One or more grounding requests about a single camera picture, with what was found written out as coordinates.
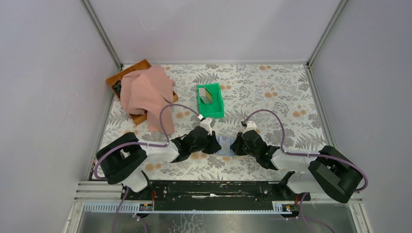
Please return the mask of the beige card holder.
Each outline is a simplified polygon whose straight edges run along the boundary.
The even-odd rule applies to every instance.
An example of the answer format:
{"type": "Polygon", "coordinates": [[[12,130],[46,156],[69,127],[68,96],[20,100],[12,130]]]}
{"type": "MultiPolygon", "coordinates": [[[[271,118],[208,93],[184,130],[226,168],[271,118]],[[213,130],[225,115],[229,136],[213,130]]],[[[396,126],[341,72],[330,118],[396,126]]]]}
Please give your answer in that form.
{"type": "Polygon", "coordinates": [[[221,149],[215,154],[222,157],[234,157],[235,153],[230,148],[230,146],[235,142],[235,138],[227,136],[217,136],[217,141],[221,146],[221,149]]]}

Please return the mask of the green plastic bin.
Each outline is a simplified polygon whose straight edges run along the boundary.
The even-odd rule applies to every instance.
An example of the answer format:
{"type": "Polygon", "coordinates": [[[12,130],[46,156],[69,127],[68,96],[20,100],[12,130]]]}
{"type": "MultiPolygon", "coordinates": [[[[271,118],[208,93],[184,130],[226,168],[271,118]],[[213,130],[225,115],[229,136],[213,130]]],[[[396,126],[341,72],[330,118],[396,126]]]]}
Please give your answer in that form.
{"type": "Polygon", "coordinates": [[[218,83],[200,84],[196,86],[196,95],[198,102],[199,113],[204,117],[222,118],[224,117],[224,102],[221,93],[221,88],[218,83]],[[204,88],[211,95],[212,103],[204,103],[199,90],[204,88]]]}

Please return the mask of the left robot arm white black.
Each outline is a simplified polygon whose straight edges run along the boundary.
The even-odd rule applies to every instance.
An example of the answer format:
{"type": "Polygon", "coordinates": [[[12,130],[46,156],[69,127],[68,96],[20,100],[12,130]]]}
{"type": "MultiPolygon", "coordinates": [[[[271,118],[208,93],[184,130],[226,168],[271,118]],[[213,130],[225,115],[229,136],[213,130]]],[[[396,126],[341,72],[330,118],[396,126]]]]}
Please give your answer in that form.
{"type": "Polygon", "coordinates": [[[110,185],[121,183],[137,193],[149,185],[140,167],[144,162],[178,163],[195,152],[214,154],[221,148],[215,132],[200,126],[172,139],[166,147],[157,147],[126,133],[96,153],[95,168],[101,168],[104,175],[95,174],[95,177],[105,179],[110,185]]]}

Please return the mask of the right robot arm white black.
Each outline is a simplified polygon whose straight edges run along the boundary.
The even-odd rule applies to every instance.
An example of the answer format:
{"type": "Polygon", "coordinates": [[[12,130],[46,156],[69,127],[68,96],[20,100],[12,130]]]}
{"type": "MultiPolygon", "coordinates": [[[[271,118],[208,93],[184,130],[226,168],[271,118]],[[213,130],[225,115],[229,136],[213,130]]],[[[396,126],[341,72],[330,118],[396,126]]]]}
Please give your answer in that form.
{"type": "Polygon", "coordinates": [[[265,169],[284,170],[280,185],[295,194],[326,194],[347,203],[360,183],[368,185],[365,174],[332,146],[320,151],[287,151],[268,145],[255,130],[238,133],[230,146],[235,155],[250,155],[265,169]]]}

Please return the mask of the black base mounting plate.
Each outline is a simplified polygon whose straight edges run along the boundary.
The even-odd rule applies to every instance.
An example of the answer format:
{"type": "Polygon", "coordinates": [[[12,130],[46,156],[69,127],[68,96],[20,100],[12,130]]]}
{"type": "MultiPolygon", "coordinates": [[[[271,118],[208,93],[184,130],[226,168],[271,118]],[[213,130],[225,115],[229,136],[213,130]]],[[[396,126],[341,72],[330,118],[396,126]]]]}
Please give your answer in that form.
{"type": "Polygon", "coordinates": [[[300,200],[311,199],[310,195],[292,192],[284,183],[262,181],[152,181],[137,193],[123,188],[121,197],[126,200],[144,200],[151,204],[181,203],[189,206],[239,206],[274,201],[295,204],[300,200]]]}

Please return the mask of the pink cloth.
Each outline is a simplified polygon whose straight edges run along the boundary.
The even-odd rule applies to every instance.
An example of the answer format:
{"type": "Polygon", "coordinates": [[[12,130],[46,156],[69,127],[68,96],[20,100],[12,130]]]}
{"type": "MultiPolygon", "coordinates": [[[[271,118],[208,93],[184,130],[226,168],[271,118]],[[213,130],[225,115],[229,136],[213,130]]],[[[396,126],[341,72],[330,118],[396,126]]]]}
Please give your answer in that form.
{"type": "Polygon", "coordinates": [[[165,129],[167,134],[175,132],[170,108],[160,112],[173,103],[175,82],[161,66],[152,66],[146,70],[137,70],[123,76],[121,80],[120,104],[130,115],[147,114],[149,131],[165,129]]]}

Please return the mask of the brown wooden tray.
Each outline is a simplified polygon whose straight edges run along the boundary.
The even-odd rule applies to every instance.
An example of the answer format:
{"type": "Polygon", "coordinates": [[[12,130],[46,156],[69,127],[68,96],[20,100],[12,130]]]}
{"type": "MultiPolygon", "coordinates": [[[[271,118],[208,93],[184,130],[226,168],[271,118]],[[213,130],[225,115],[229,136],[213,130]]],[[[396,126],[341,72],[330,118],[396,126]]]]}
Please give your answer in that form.
{"type": "MultiPolygon", "coordinates": [[[[106,79],[106,84],[108,84],[109,88],[112,90],[112,92],[115,94],[115,96],[120,101],[121,80],[123,76],[133,71],[149,69],[151,66],[152,65],[146,59],[141,60],[137,62],[136,64],[133,64],[130,67],[126,68],[125,70],[115,74],[114,76],[106,79]]],[[[173,90],[173,102],[176,102],[177,100],[178,100],[178,96],[176,92],[173,90]]],[[[146,113],[142,115],[130,115],[129,114],[129,117],[131,118],[131,120],[134,122],[135,125],[138,125],[147,119],[147,114],[146,113]]]]}

